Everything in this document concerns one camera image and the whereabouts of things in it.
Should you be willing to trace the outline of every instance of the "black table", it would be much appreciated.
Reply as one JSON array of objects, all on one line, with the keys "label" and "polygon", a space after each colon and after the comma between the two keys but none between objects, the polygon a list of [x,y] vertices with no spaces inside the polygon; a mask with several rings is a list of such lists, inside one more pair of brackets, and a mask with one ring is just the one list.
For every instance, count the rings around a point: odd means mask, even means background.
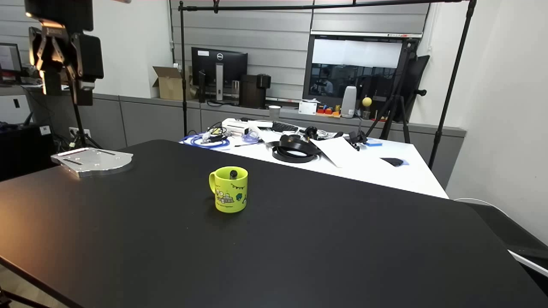
[{"label": "black table", "polygon": [[[171,142],[132,169],[0,185],[0,255],[74,306],[545,308],[471,209]],[[221,215],[209,171],[250,171]]]}]

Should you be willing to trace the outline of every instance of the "white wall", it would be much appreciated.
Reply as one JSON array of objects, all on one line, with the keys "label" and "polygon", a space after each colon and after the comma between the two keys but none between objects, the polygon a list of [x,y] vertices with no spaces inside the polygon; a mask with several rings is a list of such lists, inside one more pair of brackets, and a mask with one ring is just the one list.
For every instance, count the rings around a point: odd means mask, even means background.
[{"label": "white wall", "polygon": [[96,92],[154,97],[153,65],[171,65],[168,0],[94,0],[94,22],[105,65]]},{"label": "white wall", "polygon": [[457,85],[468,92],[468,137],[447,191],[497,205],[548,243],[548,1],[478,3],[481,41]]}]

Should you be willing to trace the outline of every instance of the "green cup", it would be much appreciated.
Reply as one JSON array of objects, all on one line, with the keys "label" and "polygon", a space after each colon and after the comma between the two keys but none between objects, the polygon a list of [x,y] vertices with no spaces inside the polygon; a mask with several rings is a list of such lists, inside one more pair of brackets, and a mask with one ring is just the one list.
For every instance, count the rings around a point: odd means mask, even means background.
[{"label": "green cup", "polygon": [[216,207],[224,214],[242,212],[247,205],[248,173],[238,166],[226,166],[209,174],[209,188],[216,195]]}]

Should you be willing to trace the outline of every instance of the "metal pole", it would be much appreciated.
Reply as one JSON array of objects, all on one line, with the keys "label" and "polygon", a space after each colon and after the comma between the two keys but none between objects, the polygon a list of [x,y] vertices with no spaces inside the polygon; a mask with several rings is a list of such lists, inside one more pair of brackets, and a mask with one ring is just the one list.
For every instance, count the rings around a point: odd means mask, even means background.
[{"label": "metal pole", "polygon": [[331,5],[257,5],[257,7],[180,7],[182,10],[329,10],[329,8],[344,8],[344,7],[391,7],[391,5],[413,5],[413,3],[432,3],[432,1],[463,1],[463,0],[394,0],[394,1],[365,1],[365,3],[331,3]]},{"label": "metal pole", "polygon": [[473,15],[476,10],[476,3],[478,3],[478,0],[469,0],[469,3],[468,3],[466,22],[464,22],[463,36],[461,36],[461,44],[459,44],[456,65],[452,68],[451,82],[447,87],[447,96],[445,96],[445,104],[444,104],[444,111],[440,116],[439,130],[435,132],[435,137],[433,137],[433,147],[432,147],[430,162],[428,162],[430,169],[433,167],[435,155],[439,154],[440,140],[444,135],[444,125],[445,125],[445,118],[447,118],[447,111],[449,111],[449,102],[452,97],[452,90],[456,87],[456,80],[457,80],[457,73],[459,73],[459,67],[461,67],[461,60],[463,60],[466,39],[468,39],[468,31],[469,31],[469,25],[471,25],[471,20],[473,20]]},{"label": "metal pole", "polygon": [[185,5],[180,1],[178,13],[182,19],[182,68],[183,68],[183,133],[189,135],[189,116],[187,116],[187,55],[185,55]]}]

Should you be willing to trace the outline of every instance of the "box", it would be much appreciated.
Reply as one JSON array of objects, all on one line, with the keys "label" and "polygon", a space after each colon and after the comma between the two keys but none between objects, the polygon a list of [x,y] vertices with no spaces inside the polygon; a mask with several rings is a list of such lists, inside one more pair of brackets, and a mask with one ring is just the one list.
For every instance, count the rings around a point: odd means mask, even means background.
[{"label": "box", "polygon": [[166,101],[183,101],[183,75],[178,67],[154,67],[158,73],[158,92]]}]

